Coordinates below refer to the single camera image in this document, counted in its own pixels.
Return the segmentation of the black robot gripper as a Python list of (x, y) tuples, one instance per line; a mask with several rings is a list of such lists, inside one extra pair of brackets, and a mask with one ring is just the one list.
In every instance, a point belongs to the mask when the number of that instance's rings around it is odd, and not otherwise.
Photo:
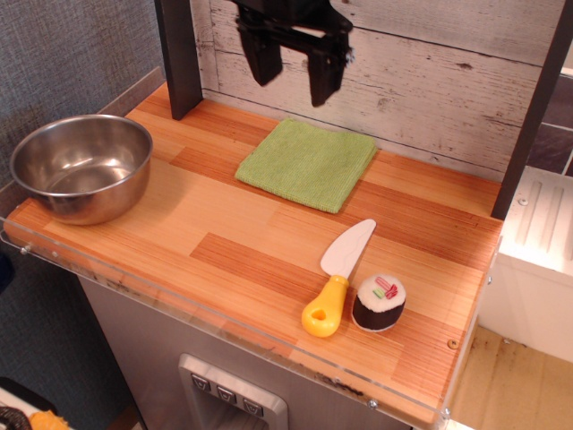
[(282, 72), (280, 47), (305, 51), (312, 105), (340, 90), (352, 62), (353, 24), (329, 1), (236, 1), (237, 26), (254, 80), (266, 86)]

